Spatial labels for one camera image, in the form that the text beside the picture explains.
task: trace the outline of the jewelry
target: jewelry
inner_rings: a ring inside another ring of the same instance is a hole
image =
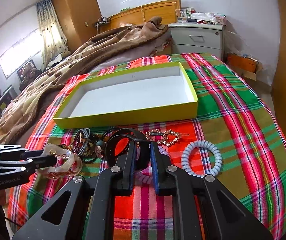
[[[95,144],[94,151],[99,159],[102,159],[103,157],[104,147],[105,147],[105,141],[100,140],[97,141]]]
[[[192,171],[190,167],[190,161],[188,160],[190,153],[192,152],[193,149],[197,147],[203,147],[205,149],[210,150],[214,157],[215,157],[215,164],[214,167],[211,169],[210,173],[213,176],[216,176],[222,167],[222,155],[219,151],[219,149],[209,141],[194,141],[190,142],[184,149],[182,156],[181,156],[181,162],[182,162],[182,169],[185,170],[189,175],[193,175],[196,177],[204,177],[204,175],[198,175],[194,171]]]
[[[40,156],[55,155],[58,160],[64,160],[64,163],[58,167],[47,167],[37,169],[37,173],[49,178],[57,180],[60,176],[75,176],[82,170],[81,159],[73,154],[70,150],[62,149],[54,144],[47,144]]]
[[[59,147],[70,150],[72,153],[78,155],[84,163],[94,163],[97,159],[95,155],[95,144],[99,138],[100,137],[91,134],[89,128],[79,129],[73,141],[68,146],[66,144],[60,144]]]
[[[167,155],[169,157],[169,153],[162,146],[159,146],[159,151],[161,154]],[[139,151],[139,149],[137,149],[136,159],[138,159],[139,155],[140,155],[140,151]],[[146,183],[146,184],[150,185],[153,182],[152,177],[150,177],[148,175],[144,175],[141,171],[136,171],[134,173],[134,175],[142,183]]]
[[[151,136],[162,136],[162,139],[158,140],[157,144],[158,145],[165,145],[167,147],[170,147],[170,146],[174,145],[175,143],[177,143],[182,136],[189,136],[190,134],[189,133],[174,132],[171,129],[166,130],[164,132],[162,132],[159,129],[155,129],[155,130],[151,130],[151,131],[146,132],[144,135],[146,136],[146,138],[149,141],[152,141]],[[173,135],[173,136],[175,136],[175,138],[173,140],[171,140],[171,141],[168,141],[169,140],[169,135]]]

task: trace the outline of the drawer handle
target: drawer handle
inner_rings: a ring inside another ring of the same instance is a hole
[[[188,36],[189,36],[189,37],[191,38],[191,40],[194,41],[194,42],[199,42],[199,43],[204,43],[204,42],[205,42],[203,35],[188,35]],[[195,40],[193,39],[193,37],[202,38],[202,40],[195,41]]]

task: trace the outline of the cardboard box on floor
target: cardboard box on floor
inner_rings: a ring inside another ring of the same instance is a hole
[[[246,77],[256,81],[256,74],[263,69],[262,64],[255,59],[245,58],[236,54],[228,54],[228,66],[240,77]]]

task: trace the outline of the window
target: window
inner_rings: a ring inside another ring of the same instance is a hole
[[[38,54],[41,51],[42,42],[39,29],[36,29],[3,53],[0,57],[0,65],[5,77],[8,79],[23,63]]]

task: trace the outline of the cardboard box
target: cardboard box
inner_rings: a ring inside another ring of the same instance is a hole
[[[227,64],[240,77],[246,77],[256,81],[256,74],[263,69],[261,63],[255,59],[245,58],[236,54],[228,54]]]
[[[198,99],[181,63],[155,64],[80,82],[53,120],[61,129],[195,118]]]

